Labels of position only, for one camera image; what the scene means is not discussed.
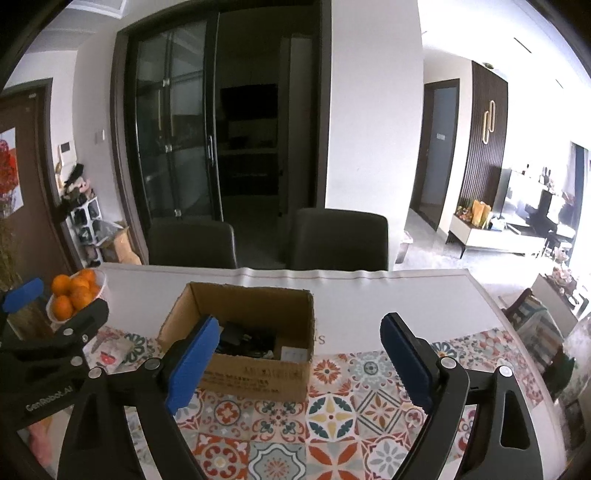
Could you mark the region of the glass sliding door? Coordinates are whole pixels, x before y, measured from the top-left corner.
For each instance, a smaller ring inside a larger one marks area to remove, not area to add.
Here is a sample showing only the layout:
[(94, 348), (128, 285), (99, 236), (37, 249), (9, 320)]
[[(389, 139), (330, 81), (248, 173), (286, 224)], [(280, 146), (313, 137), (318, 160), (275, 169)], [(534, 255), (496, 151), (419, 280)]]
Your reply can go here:
[(130, 40), (130, 173), (144, 229), (163, 218), (223, 218), (215, 127), (218, 24), (212, 13)]

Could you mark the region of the right dark dining chair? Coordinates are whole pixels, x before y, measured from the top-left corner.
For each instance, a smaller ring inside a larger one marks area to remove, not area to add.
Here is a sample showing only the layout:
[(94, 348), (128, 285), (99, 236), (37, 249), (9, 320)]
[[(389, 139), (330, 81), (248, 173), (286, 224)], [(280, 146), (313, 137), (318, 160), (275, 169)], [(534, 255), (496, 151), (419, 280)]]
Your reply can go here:
[(304, 208), (294, 216), (287, 268), (295, 271), (387, 271), (386, 217), (351, 210)]

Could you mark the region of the brown cardboard box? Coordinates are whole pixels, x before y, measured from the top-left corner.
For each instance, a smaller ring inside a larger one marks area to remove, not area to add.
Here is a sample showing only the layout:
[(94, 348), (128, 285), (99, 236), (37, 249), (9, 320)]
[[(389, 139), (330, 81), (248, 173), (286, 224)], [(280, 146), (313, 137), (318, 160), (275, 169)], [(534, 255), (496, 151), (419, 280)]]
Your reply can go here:
[(221, 333), (201, 389), (256, 400), (304, 401), (315, 349), (310, 291), (188, 283), (160, 328), (161, 349), (167, 351), (209, 316)]

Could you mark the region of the white shoe rack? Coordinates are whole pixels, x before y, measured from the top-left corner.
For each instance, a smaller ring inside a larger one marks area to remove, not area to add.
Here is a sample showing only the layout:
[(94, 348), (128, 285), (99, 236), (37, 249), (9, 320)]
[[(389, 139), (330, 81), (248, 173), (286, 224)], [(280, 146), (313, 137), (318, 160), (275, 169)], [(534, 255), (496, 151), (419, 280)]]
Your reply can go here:
[(75, 237), (75, 245), (79, 250), (81, 262), (85, 267), (94, 268), (103, 262), (103, 257), (98, 247), (98, 227), (101, 219), (102, 214), (96, 196), (73, 207), (69, 213), (69, 220)]

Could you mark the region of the white basket of oranges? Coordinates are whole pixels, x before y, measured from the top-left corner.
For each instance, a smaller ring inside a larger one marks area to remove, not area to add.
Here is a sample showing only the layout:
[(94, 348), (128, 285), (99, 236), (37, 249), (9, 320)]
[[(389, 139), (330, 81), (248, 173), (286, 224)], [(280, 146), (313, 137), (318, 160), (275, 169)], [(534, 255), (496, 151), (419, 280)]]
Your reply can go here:
[(107, 278), (102, 270), (82, 269), (70, 276), (55, 276), (50, 290), (46, 313), (51, 323), (63, 324), (94, 300), (107, 300)]

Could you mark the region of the white battery charger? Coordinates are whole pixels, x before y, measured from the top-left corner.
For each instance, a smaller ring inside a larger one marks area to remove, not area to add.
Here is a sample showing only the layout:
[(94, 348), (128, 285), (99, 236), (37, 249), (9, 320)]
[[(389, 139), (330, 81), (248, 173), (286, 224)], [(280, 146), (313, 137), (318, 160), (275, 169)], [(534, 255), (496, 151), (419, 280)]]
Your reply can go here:
[(280, 360), (290, 363), (307, 363), (308, 349), (283, 346), (280, 349)]

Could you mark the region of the white tv cabinet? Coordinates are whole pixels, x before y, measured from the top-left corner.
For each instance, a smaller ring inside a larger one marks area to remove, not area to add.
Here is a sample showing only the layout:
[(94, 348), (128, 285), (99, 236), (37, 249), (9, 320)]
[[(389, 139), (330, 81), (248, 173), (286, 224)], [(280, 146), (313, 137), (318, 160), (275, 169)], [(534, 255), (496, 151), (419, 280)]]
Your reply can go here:
[(446, 242), (461, 246), (460, 257), (468, 250), (533, 255), (542, 250), (546, 239), (537, 236), (529, 227), (523, 229), (507, 225), (502, 231), (479, 229), (458, 216), (453, 216)]

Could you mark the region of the patterned tile tablecloth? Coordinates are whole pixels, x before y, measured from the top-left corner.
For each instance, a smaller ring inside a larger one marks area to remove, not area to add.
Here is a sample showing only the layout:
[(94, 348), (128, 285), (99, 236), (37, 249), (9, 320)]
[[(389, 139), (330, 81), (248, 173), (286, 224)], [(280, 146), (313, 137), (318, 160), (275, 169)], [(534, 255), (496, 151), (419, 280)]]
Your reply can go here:
[[(432, 348), (470, 370), (509, 366), (530, 409), (543, 400), (506, 330)], [(174, 418), (208, 479), (391, 479), (426, 414), (413, 405), (387, 354), (370, 351), (315, 356), (301, 403), (197, 389)]]

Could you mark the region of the left dark dining chair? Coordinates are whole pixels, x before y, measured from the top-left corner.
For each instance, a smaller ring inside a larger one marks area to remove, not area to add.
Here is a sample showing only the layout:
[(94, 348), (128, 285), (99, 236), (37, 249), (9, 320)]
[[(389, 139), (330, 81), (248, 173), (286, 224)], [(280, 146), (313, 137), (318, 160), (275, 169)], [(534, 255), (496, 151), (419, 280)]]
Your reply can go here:
[(236, 269), (235, 230), (225, 222), (156, 219), (147, 234), (150, 265)]

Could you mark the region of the dark dining chair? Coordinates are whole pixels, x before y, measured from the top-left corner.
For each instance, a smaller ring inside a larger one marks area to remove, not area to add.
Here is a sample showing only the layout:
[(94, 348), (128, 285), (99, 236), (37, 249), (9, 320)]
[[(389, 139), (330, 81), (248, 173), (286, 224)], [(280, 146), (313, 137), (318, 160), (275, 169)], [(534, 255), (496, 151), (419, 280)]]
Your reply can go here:
[(387, 271), (386, 217), (351, 210), (304, 208), (294, 216), (287, 268), (295, 271)]
[(225, 222), (156, 219), (147, 234), (150, 265), (236, 269), (235, 230)]

